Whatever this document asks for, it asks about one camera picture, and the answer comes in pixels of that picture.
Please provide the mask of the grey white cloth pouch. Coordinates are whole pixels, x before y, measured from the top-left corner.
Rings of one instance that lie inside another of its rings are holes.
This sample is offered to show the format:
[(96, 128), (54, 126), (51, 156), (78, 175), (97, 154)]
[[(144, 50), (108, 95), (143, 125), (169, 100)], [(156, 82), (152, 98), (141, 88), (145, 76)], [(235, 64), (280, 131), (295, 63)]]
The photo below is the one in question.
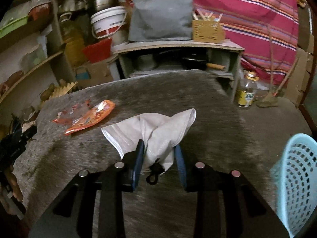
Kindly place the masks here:
[(141, 173), (158, 176), (176, 161), (175, 147), (180, 144), (195, 119), (196, 110), (193, 108), (172, 117), (144, 113), (103, 127), (102, 134), (121, 158), (134, 152), (139, 140), (143, 140), (145, 152)]

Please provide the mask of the orange snack wrapper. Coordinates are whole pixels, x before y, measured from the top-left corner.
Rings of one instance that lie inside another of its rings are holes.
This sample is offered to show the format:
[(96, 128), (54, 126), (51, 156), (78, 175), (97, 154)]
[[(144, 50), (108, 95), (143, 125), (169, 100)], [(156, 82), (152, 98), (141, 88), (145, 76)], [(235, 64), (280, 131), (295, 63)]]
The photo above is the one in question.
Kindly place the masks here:
[(65, 130), (64, 135), (70, 135), (78, 131), (90, 128), (105, 119), (115, 108), (111, 100), (104, 100), (92, 107), (81, 117), (76, 119), (72, 125)]

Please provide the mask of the clear red printed wrapper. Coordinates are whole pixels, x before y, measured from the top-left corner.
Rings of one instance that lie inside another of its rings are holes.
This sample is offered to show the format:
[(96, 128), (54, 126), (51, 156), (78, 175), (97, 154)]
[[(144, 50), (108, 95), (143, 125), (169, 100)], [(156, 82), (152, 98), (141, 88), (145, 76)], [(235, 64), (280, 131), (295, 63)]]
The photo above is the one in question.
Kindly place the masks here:
[(77, 103), (70, 108), (57, 113), (57, 117), (52, 120), (53, 123), (72, 126), (80, 117), (90, 110), (90, 100), (83, 103)]

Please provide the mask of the light blue plastic trash basket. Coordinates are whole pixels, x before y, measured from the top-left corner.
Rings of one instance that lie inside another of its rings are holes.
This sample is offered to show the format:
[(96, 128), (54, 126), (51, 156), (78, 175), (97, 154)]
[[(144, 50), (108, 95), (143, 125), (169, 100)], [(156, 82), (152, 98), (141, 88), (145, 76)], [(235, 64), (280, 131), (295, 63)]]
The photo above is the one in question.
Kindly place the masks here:
[(276, 214), (289, 237), (316, 237), (316, 141), (303, 133), (292, 136), (270, 172)]

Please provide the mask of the grey felt table mat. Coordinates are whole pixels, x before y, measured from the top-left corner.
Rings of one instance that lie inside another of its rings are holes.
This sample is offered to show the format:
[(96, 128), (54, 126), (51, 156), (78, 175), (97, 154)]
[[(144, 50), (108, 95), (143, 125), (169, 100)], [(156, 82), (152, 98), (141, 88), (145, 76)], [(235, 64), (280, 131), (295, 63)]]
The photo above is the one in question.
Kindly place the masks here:
[[(65, 128), (53, 122), (58, 112), (77, 103), (89, 100), (97, 104), (105, 99), (113, 101), (115, 109), (88, 130), (65, 136)], [(102, 171), (119, 159), (102, 127), (141, 113), (172, 116), (191, 108), (197, 111), (197, 118), (181, 147), (214, 169), (240, 169), (273, 206), (275, 195), (264, 150), (238, 108), (210, 74), (175, 71), (101, 84), (44, 103), (36, 119), (37, 134), (14, 165), (26, 223), (32, 226), (80, 170)]]

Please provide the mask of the oil bottle with yellow label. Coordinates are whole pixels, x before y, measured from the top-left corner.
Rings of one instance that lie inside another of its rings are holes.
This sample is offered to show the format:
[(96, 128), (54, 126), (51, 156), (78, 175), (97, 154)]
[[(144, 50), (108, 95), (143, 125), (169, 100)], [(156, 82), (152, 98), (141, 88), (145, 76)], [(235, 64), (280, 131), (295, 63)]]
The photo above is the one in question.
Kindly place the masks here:
[(248, 109), (252, 106), (257, 93), (257, 82), (259, 78), (254, 71), (247, 71), (240, 79), (235, 101), (239, 108)]

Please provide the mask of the cardboard box with blue print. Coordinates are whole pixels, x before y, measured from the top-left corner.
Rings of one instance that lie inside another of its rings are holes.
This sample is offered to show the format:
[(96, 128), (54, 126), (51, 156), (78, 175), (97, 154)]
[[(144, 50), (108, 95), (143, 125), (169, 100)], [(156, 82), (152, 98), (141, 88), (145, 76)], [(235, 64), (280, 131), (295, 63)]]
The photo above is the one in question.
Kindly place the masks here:
[(85, 89), (87, 87), (112, 82), (113, 77), (106, 62), (87, 62), (75, 69), (77, 87)]

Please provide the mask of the low wooden cabinet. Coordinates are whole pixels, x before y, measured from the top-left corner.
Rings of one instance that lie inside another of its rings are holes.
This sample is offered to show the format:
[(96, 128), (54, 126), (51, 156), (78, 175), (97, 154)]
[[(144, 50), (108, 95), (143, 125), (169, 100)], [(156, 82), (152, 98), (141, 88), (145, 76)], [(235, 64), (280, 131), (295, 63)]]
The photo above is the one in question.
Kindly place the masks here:
[(206, 71), (220, 82), (231, 101), (238, 87), (243, 52), (242, 46), (228, 39), (219, 44), (193, 40), (129, 42), (112, 48), (124, 79), (174, 71)]

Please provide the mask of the red plastic basket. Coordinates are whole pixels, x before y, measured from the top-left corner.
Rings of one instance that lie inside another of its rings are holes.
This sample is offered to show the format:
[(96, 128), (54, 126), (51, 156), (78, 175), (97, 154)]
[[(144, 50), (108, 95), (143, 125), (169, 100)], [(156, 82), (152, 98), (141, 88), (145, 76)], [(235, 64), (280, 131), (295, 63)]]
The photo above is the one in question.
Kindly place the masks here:
[(82, 49), (82, 52), (87, 57), (90, 63), (96, 63), (103, 61), (111, 56), (111, 45), (112, 39), (107, 38), (93, 45), (88, 45), (87, 47)]

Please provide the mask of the woven yellow chopstick holder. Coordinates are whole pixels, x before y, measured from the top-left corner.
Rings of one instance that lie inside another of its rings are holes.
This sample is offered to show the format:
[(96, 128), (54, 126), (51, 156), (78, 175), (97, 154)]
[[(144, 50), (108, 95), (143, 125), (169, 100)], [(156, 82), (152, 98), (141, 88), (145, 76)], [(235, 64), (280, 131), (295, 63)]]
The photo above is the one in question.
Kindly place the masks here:
[(208, 20), (193, 20), (192, 35), (196, 42), (219, 44), (226, 38), (223, 27), (218, 22)]

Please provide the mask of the white red plastic bucket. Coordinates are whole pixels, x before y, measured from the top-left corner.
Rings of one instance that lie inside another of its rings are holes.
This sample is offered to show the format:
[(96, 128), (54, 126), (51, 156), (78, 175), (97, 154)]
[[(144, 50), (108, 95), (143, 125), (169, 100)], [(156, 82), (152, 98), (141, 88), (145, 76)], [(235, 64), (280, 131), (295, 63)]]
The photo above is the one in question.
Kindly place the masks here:
[(90, 18), (92, 36), (109, 38), (126, 25), (127, 11), (123, 6), (111, 7), (93, 14)]

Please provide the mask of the grey fabric appliance cover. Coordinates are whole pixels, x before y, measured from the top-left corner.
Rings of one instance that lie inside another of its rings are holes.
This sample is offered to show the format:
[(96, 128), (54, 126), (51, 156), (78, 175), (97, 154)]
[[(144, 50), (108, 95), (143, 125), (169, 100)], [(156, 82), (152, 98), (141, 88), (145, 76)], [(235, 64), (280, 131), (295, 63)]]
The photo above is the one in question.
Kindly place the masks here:
[(193, 0), (133, 0), (128, 40), (192, 39)]

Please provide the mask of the large yellow oil jug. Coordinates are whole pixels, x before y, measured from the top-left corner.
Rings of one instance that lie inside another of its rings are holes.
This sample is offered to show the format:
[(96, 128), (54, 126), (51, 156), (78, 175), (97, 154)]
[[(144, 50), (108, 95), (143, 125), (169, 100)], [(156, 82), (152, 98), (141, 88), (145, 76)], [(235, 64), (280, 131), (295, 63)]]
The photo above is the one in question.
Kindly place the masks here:
[(87, 58), (82, 52), (85, 48), (82, 31), (71, 20), (71, 17), (71, 12), (62, 14), (59, 19), (59, 26), (65, 44), (65, 54), (70, 65), (77, 68), (84, 64)]

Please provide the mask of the red striped cloth curtain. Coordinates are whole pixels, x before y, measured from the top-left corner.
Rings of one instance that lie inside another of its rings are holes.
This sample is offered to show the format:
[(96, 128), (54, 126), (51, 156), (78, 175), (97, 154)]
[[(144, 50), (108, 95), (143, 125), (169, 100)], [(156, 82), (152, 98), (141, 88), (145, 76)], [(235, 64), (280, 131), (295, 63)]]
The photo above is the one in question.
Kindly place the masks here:
[(297, 51), (296, 0), (193, 0), (203, 13), (220, 17), (226, 38), (244, 47), (241, 65), (263, 81), (279, 84)]

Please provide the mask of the wooden wall shelf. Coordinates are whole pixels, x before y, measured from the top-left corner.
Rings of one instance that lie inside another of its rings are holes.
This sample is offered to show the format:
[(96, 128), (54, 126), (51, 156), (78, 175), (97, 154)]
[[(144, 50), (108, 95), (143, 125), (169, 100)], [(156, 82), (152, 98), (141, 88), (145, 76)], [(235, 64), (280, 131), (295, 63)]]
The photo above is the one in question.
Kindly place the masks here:
[[(8, 81), (1, 95), (1, 109), (38, 106), (40, 95), (50, 84), (75, 81), (75, 74), (64, 52), (65, 44), (57, 17), (57, 2), (50, 0), (51, 12), (1, 38), (1, 82)], [(21, 62), (28, 54), (42, 48), (47, 58), (29, 71)]]

